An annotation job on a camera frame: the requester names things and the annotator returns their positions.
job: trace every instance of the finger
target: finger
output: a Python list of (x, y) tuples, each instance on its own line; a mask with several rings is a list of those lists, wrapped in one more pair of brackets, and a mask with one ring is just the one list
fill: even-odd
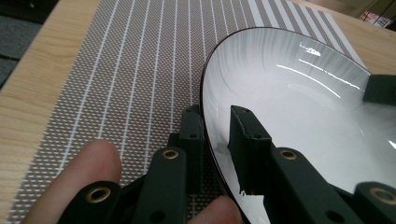
[(236, 204), (228, 197), (220, 196), (210, 203), (189, 224), (242, 224)]
[(99, 181), (120, 181), (120, 155), (106, 140), (93, 140), (56, 177), (35, 202), (23, 223), (56, 223), (76, 194)]

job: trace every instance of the wooden table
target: wooden table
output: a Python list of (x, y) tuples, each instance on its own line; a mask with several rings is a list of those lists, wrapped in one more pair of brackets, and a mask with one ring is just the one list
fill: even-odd
[[(98, 4), (61, 0), (0, 92), (0, 222), (7, 219)], [(396, 75), (396, 33), (329, 12), (372, 73)]]

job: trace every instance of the placemat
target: placemat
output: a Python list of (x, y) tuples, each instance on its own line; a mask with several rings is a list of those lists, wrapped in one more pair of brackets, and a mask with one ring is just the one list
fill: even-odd
[[(91, 139), (119, 149), (123, 186), (143, 175), (178, 131), (182, 109), (199, 103), (206, 56), (227, 35), (256, 26), (311, 36), (362, 64), (331, 15), (289, 1), (102, 0), (8, 223), (23, 219)], [(206, 157), (205, 193), (190, 196), (189, 217), (219, 194)]]

